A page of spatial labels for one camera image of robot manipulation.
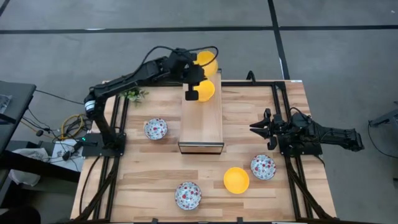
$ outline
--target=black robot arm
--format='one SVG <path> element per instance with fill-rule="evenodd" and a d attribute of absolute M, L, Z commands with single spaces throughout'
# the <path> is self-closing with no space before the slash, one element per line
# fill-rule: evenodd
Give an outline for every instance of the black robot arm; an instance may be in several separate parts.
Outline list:
<path fill-rule="evenodd" d="M 250 127 L 252 132 L 270 139 L 268 149 L 275 149 L 278 139 L 281 153 L 290 156 L 322 154 L 320 144 L 339 145 L 354 152 L 364 149 L 361 135 L 355 129 L 323 127 L 301 111 L 285 122 L 279 114 L 271 120 L 271 111 L 266 109 L 264 119 Z"/>
<path fill-rule="evenodd" d="M 205 76 L 202 67 L 193 64 L 196 59 L 195 53 L 186 49 L 174 49 L 169 57 L 148 61 L 133 73 L 90 87 L 90 92 L 84 100 L 86 115 L 95 121 L 101 132 L 104 148 L 117 150 L 123 138 L 122 133 L 117 135 L 105 119 L 104 109 L 108 98 L 136 86 L 173 81 L 187 83 L 189 88 L 185 93 L 185 99 L 197 100 L 198 92 L 193 90 L 193 86 L 199 85 Z"/>

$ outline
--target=wire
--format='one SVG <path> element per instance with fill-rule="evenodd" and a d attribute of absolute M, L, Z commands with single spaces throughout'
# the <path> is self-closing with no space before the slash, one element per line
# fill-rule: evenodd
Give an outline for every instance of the wire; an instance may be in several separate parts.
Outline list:
<path fill-rule="evenodd" d="M 47 93 L 47 92 L 44 92 L 44 91 L 41 91 L 41 90 L 35 90 L 35 91 L 37 91 L 37 92 L 39 92 L 39 93 L 44 93 L 44 94 L 47 94 L 47 95 L 56 97 L 56 98 L 61 99 L 61 100 L 66 100 L 66 101 L 69 101 L 69 102 L 71 102 L 71 103 L 76 103 L 76 104 L 79 104 L 79 105 L 84 105 L 84 103 L 79 103 L 79 102 L 76 102 L 76 101 L 73 101 L 73 100 L 68 100 L 68 99 L 65 99 L 65 98 L 63 98 L 63 97 L 61 97 L 61 96 L 57 96 L 57 95 L 54 95 L 54 94 L 51 94 L 51 93 Z"/>
<path fill-rule="evenodd" d="M 83 118 L 83 126 L 82 127 L 75 127 L 76 125 L 80 124 L 80 119 L 77 118 L 74 122 L 67 124 L 64 126 L 64 128 L 68 127 L 67 130 L 65 131 L 65 134 L 69 134 L 69 132 L 74 131 L 76 129 L 79 129 L 79 131 L 88 131 L 91 129 L 91 120 L 88 118 Z"/>
<path fill-rule="evenodd" d="M 58 159 L 59 157 L 54 157 L 54 158 L 46 158 L 46 159 Z M 76 157 L 71 157 L 71 158 L 69 158 L 69 160 L 72 160 L 72 162 L 74 162 L 73 161 L 73 159 L 78 159 L 78 158 L 81 158 L 81 156 L 76 156 Z M 62 160 L 59 160 L 59 161 L 52 161 L 52 162 L 49 162 L 49 163 L 51 163 L 51 164 L 53 164 L 53 163 L 56 163 L 56 162 L 62 162 L 62 161 L 64 161 L 63 159 Z"/>
<path fill-rule="evenodd" d="M 22 119 L 24 119 L 26 122 L 28 122 L 30 125 L 32 125 L 35 128 L 44 129 L 44 128 L 40 127 L 38 124 L 36 124 L 34 121 L 32 121 L 29 118 L 22 117 Z"/>
<path fill-rule="evenodd" d="M 318 158 L 318 159 L 322 162 L 322 164 L 323 164 L 324 167 L 326 166 L 326 165 L 325 165 L 325 161 L 323 161 L 323 159 L 321 159 L 321 157 L 319 157 L 319 155 L 313 155 L 313 156 L 315 156 L 316 158 Z"/>
<path fill-rule="evenodd" d="M 62 142 L 60 142 L 60 144 L 61 144 L 61 146 L 62 146 L 62 149 L 63 149 L 63 151 L 64 151 L 64 154 L 65 154 L 65 153 L 67 153 L 67 150 L 64 148 L 64 146 L 63 146 Z M 79 172 L 79 168 L 77 168 L 77 164 L 76 164 L 76 162 L 75 162 L 75 161 L 73 161 L 73 159 L 71 159 L 71 158 L 67 159 L 66 161 L 69 161 L 69 160 L 71 160 L 71 161 L 72 161 L 72 162 L 75 164 L 76 171 L 77 171 L 77 172 Z"/>
<path fill-rule="evenodd" d="M 50 162 L 50 160 L 51 159 L 58 159 L 58 158 L 61 158 L 62 156 L 57 156 L 57 157 L 47 157 L 47 158 L 44 158 L 44 159 L 42 159 L 42 161 L 44 161 L 44 160 L 46 160 L 46 159 L 48 159 L 48 161 L 44 161 L 44 162 Z"/>
<path fill-rule="evenodd" d="M 213 59 L 211 59 L 209 62 L 207 62 L 204 65 L 200 65 L 201 67 L 204 67 L 206 65 L 209 65 L 211 62 L 213 62 L 214 60 L 216 60 L 217 56 L 218 56 L 218 48 L 216 46 L 207 46 L 207 47 L 199 47 L 196 49 L 189 49 L 186 50 L 185 52 L 191 52 L 191 51 L 197 51 L 197 50 L 205 50 L 205 49 L 215 49 L 216 50 L 216 55 L 213 57 Z"/>
<path fill-rule="evenodd" d="M 134 76 L 138 72 L 138 70 L 143 66 L 143 64 L 147 60 L 148 56 L 156 49 L 167 49 L 167 50 L 175 52 L 174 49 L 172 49 L 171 47 L 166 47 L 166 46 L 161 46 L 161 45 L 153 47 L 150 51 L 148 51 L 148 53 L 145 55 L 144 59 L 142 59 L 141 64 L 132 73 L 124 75 L 122 77 L 130 78 L 130 77 Z M 109 87 L 109 86 L 112 86 L 112 84 L 108 83 L 108 84 L 104 84 L 104 85 L 97 85 L 97 86 L 94 86 L 94 88 L 101 89 L 101 88 L 105 88 L 105 87 Z"/>
<path fill-rule="evenodd" d="M 30 126 L 29 126 L 27 123 L 25 123 L 24 121 L 21 121 L 21 123 L 24 124 L 25 126 L 27 126 L 29 129 L 31 129 L 33 132 L 37 133 L 37 130 L 36 130 L 36 129 L 30 127 Z M 53 138 L 53 137 L 51 137 L 51 136 L 49 136 L 49 135 L 46 135 L 46 134 L 43 134 L 43 136 L 48 137 L 48 138 Z"/>
<path fill-rule="evenodd" d="M 85 184 L 83 184 L 83 189 L 81 190 L 81 194 L 80 194 L 80 203 L 79 203 L 79 214 L 80 214 L 80 215 L 81 215 L 81 207 L 82 207 L 81 204 L 83 203 L 83 194 L 85 193 L 86 184 L 87 184 L 88 178 L 89 178 L 89 176 L 90 176 L 90 174 L 91 174 L 91 171 L 93 170 L 94 165 L 97 163 L 97 161 L 98 161 L 99 158 L 100 158 L 100 157 L 98 156 L 98 157 L 94 160 L 94 162 L 92 163 L 90 169 L 88 170 L 88 174 L 87 174 L 87 177 L 86 177 L 86 180 L 85 180 Z"/>
<path fill-rule="evenodd" d="M 43 124 L 43 125 L 45 125 L 45 126 L 46 126 L 46 127 L 48 127 L 49 129 L 51 129 L 51 128 L 50 128 L 50 126 L 48 126 L 47 124 L 45 124 L 45 123 L 43 123 L 43 122 L 39 121 L 39 119 L 37 119 L 37 118 L 36 118 L 36 116 L 35 116 L 35 115 L 32 113 L 32 111 L 30 110 L 30 108 L 29 108 L 29 107 L 27 108 L 27 110 L 28 110 L 28 111 L 29 111 L 29 113 L 30 113 L 30 114 L 33 116 L 33 118 L 34 118 L 34 119 L 36 119 L 36 121 L 37 121 L 37 122 L 39 122 L 40 124 Z"/>
<path fill-rule="evenodd" d="M 308 116 L 306 116 L 305 114 L 303 114 L 298 108 L 296 108 L 296 107 L 291 107 L 290 109 L 289 109 L 289 112 L 292 110 L 292 109 L 294 109 L 294 110 L 297 110 L 300 114 L 301 114 L 301 117 L 303 117 L 306 121 L 308 121 Z"/>
<path fill-rule="evenodd" d="M 59 139 L 59 137 L 60 137 L 61 135 L 62 135 L 62 134 L 59 134 L 58 136 L 55 136 L 55 137 L 52 139 L 52 143 L 54 143 L 54 144 L 61 144 L 64 153 L 67 153 L 67 151 L 66 151 L 66 149 L 64 148 L 63 145 L 67 145 L 67 146 L 71 146 L 71 147 L 73 147 L 73 146 L 72 146 L 72 145 L 69 145 L 69 144 L 62 143 L 63 140 Z M 70 135 L 70 137 L 73 138 L 73 140 L 75 140 L 76 142 L 78 142 L 72 135 Z M 75 164 L 76 171 L 79 171 L 76 162 L 73 161 L 73 160 L 72 160 L 72 162 Z"/>
<path fill-rule="evenodd" d="M 58 139 L 60 139 L 60 140 L 69 139 L 68 136 L 67 136 L 67 137 L 64 136 L 63 129 L 65 128 L 66 123 L 67 123 L 70 119 L 72 119 L 72 118 L 80 118 L 80 125 L 79 125 L 79 128 L 78 128 L 73 134 L 71 134 L 70 136 L 71 136 L 71 137 L 75 137 L 75 136 L 81 131 L 81 129 L 83 128 L 83 123 L 85 124 L 85 122 L 83 121 L 83 114 L 72 115 L 72 116 L 70 116 L 69 118 L 67 118 L 67 119 L 62 123 L 62 126 L 61 126 L 61 136 L 60 136 Z"/>
<path fill-rule="evenodd" d="M 371 140 L 371 142 L 372 142 L 374 148 L 375 148 L 377 151 L 379 151 L 381 154 L 385 155 L 385 156 L 398 159 L 398 157 L 396 157 L 396 156 L 388 155 L 388 154 L 382 152 L 382 151 L 375 145 L 375 143 L 373 142 L 373 139 L 372 139 L 372 137 L 371 137 L 370 128 L 371 128 L 371 124 L 369 123 L 369 124 L 368 124 L 368 135 L 369 135 L 369 139 Z"/>

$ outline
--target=floral bowl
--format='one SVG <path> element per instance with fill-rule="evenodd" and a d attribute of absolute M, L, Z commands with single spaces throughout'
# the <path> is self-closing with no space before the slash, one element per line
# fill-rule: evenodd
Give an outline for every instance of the floral bowl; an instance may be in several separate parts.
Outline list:
<path fill-rule="evenodd" d="M 201 200 L 201 190 L 193 182 L 184 182 L 175 190 L 175 202 L 184 210 L 197 208 Z"/>
<path fill-rule="evenodd" d="M 267 155 L 255 156 L 251 161 L 250 169 L 260 180 L 269 180 L 276 173 L 275 162 Z"/>
<path fill-rule="evenodd" d="M 144 132 L 151 140 L 161 139 L 167 133 L 167 123 L 160 118 L 151 119 L 145 124 Z"/>

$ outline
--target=gray floor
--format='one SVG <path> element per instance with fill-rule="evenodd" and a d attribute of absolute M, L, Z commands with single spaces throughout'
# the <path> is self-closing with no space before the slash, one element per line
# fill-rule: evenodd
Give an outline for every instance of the gray floor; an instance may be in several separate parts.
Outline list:
<path fill-rule="evenodd" d="M 278 0 L 275 9 L 280 26 L 398 24 L 396 1 Z M 11 0 L 0 17 L 0 29 L 271 24 L 267 1 L 260 0 Z M 361 152 L 323 147 L 338 216 L 397 223 L 392 176 L 398 160 L 378 153 L 366 128 L 369 119 L 396 108 L 398 30 L 284 31 L 281 36 L 290 77 L 303 80 L 313 117 L 325 126 L 354 127 L 362 134 L 366 150 Z M 155 45 L 216 45 L 223 78 L 244 78 L 248 70 L 258 79 L 282 78 L 274 34 L 262 31 L 0 35 L 0 79 L 35 83 L 40 90 L 82 101 L 90 85 L 130 72 Z M 83 111 L 38 93 L 30 107 L 52 127 Z M 371 133 L 381 150 L 398 156 L 388 126 Z M 14 139 L 37 140 L 24 126 Z M 47 223 L 67 217 L 72 203 L 72 195 L 40 194 L 33 204 Z"/>

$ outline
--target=wooden table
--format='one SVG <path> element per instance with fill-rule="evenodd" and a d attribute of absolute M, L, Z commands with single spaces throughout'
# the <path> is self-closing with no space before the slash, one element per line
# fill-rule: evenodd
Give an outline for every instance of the wooden table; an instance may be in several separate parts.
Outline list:
<path fill-rule="evenodd" d="M 310 114 L 304 86 L 301 82 L 286 81 L 290 106 Z M 223 87 L 223 139 L 222 155 L 181 155 L 177 141 L 181 117 L 181 87 L 150 87 L 143 104 L 129 104 L 127 112 L 126 151 L 121 158 L 116 184 L 112 222 L 235 222 L 295 220 L 284 158 L 277 147 L 268 151 L 263 138 L 249 131 L 249 124 L 262 119 L 265 108 L 275 113 L 272 91 L 267 86 Z M 283 100 L 279 92 L 281 110 Z M 114 98 L 108 100 L 105 114 L 111 119 Z M 119 124 L 122 103 L 120 104 Z M 163 118 L 169 131 L 165 138 L 151 141 L 143 128 L 151 118 Z M 256 179 L 250 171 L 251 159 L 266 154 L 274 159 L 277 172 L 271 180 Z M 88 169 L 95 158 L 86 159 L 73 205 L 71 218 L 78 216 L 80 194 Z M 314 156 L 302 156 L 309 191 L 325 209 L 335 216 L 335 209 L 322 163 Z M 98 188 L 102 158 L 94 166 L 83 197 L 83 208 Z M 223 184 L 223 175 L 230 167 L 242 167 L 250 177 L 248 190 L 241 195 L 229 193 Z M 202 191 L 202 201 L 193 211 L 183 211 L 175 204 L 175 188 L 182 182 L 192 181 Z M 301 214 L 305 216 L 302 195 L 297 189 Z M 106 199 L 102 200 L 104 217 Z"/>

